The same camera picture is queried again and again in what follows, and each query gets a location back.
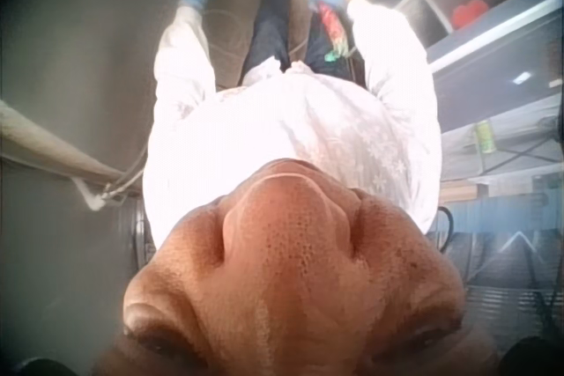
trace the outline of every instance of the leg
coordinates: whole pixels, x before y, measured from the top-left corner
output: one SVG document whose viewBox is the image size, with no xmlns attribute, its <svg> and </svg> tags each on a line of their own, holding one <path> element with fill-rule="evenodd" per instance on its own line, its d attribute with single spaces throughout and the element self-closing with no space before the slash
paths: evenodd
<svg viewBox="0 0 564 376">
<path fill-rule="evenodd" d="M 346 21 L 341 17 L 341 22 L 346 28 Z M 314 13 L 311 19 L 311 26 L 309 28 L 308 51 L 306 52 L 306 65 L 311 68 L 316 74 L 329 75 L 330 77 L 337 77 L 347 81 L 353 81 L 353 75 L 349 70 L 348 63 L 344 57 L 339 58 L 335 62 L 325 62 L 325 55 L 333 49 L 331 40 L 321 21 L 321 15 Z"/>
<path fill-rule="evenodd" d="M 256 14 L 253 38 L 245 58 L 241 81 L 247 72 L 274 56 L 282 70 L 290 67 L 288 54 L 288 24 L 290 0 L 261 0 Z"/>
<path fill-rule="evenodd" d="M 349 38 L 349 44 L 353 42 L 353 31 L 346 14 L 339 14 L 341 22 L 345 27 L 346 33 Z M 325 27 L 321 21 L 321 15 L 314 13 L 311 19 L 311 26 L 309 28 L 308 51 L 306 52 L 306 65 L 311 68 L 316 74 L 329 75 L 353 81 L 353 75 L 349 69 L 347 60 L 343 57 L 339 58 L 336 62 L 325 62 L 325 55 L 333 49 L 333 45 Z"/>
</svg>

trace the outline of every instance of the ceiling light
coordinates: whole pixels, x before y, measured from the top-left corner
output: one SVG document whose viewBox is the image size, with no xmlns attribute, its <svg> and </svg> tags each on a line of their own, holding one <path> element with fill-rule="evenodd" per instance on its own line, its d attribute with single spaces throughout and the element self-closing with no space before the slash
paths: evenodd
<svg viewBox="0 0 564 376">
<path fill-rule="evenodd" d="M 519 77 L 517 77 L 513 80 L 513 84 L 521 85 L 522 83 L 524 83 L 526 80 L 528 80 L 531 77 L 532 77 L 532 74 L 530 72 L 524 72 Z"/>
</svg>

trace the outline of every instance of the white shirt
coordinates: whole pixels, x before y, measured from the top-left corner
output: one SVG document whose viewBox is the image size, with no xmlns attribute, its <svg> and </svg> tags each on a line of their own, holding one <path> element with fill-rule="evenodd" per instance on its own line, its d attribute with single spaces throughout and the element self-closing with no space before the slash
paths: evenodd
<svg viewBox="0 0 564 376">
<path fill-rule="evenodd" d="M 200 14 L 181 6 L 155 63 L 157 101 L 144 176 L 159 248 L 188 212 L 230 193 L 275 159 L 302 159 L 349 188 L 385 195 L 422 232 L 436 214 L 441 132 L 425 49 L 397 11 L 352 0 L 367 87 L 282 73 L 273 57 L 243 86 L 216 92 Z"/>
</svg>

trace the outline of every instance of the red object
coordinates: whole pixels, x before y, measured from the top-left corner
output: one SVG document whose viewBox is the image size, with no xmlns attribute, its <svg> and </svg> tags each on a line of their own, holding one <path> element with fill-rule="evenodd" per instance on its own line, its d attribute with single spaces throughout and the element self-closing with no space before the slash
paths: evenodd
<svg viewBox="0 0 564 376">
<path fill-rule="evenodd" d="M 462 4 L 452 14 L 452 26 L 456 30 L 464 28 L 488 12 L 489 9 L 490 7 L 483 0 L 471 0 L 467 4 Z"/>
<path fill-rule="evenodd" d="M 325 26 L 325 31 L 329 35 L 333 44 L 333 52 L 336 58 L 348 55 L 349 44 L 346 37 L 346 31 L 336 12 L 334 12 L 327 4 L 319 2 L 317 7 L 321 13 L 321 19 Z"/>
</svg>

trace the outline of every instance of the person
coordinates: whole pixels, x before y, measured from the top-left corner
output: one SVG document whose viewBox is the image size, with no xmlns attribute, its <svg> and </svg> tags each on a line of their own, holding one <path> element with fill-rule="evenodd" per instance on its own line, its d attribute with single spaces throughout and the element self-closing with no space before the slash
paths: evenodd
<svg viewBox="0 0 564 376">
<path fill-rule="evenodd" d="M 241 86 L 216 92 L 205 0 L 181 1 L 155 63 L 157 252 L 97 374 L 491 370 L 493 347 L 461 323 L 456 269 L 423 236 L 442 161 L 425 49 L 397 11 L 309 1 L 353 22 L 367 90 L 344 59 L 325 62 L 316 13 L 290 63 L 290 0 L 262 0 Z"/>
</svg>

